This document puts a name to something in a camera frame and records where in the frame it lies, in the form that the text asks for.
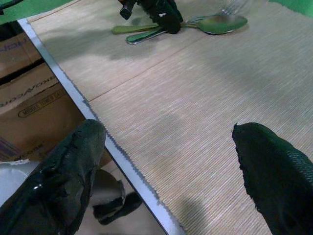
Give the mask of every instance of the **green handle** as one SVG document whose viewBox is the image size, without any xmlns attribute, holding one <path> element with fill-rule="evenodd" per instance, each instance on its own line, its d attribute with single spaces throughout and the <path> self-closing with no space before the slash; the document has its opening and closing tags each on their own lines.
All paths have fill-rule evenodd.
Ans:
<svg viewBox="0 0 313 235">
<path fill-rule="evenodd" d="M 112 29 L 113 34 L 123 34 L 123 33 L 135 33 L 135 32 L 142 32 L 142 31 L 148 31 L 154 28 L 160 28 L 157 23 L 152 23 L 148 25 L 142 25 L 142 26 L 133 26 L 133 25 L 120 25 L 115 26 Z"/>
</svg>

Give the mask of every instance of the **beige placemat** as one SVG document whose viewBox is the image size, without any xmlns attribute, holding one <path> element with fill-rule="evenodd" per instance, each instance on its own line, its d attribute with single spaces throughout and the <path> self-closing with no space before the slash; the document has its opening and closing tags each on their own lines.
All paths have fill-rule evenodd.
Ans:
<svg viewBox="0 0 313 235">
<path fill-rule="evenodd" d="M 89 3 L 85 23 L 68 7 L 33 26 L 160 199 L 192 235 L 269 235 L 245 192 L 232 126 L 259 122 L 313 156 L 313 20 L 271 3 L 240 33 L 188 30 L 131 47 L 109 33 L 92 40 L 90 27 L 114 21 Z M 68 35 L 90 48 L 67 50 Z"/>
</svg>

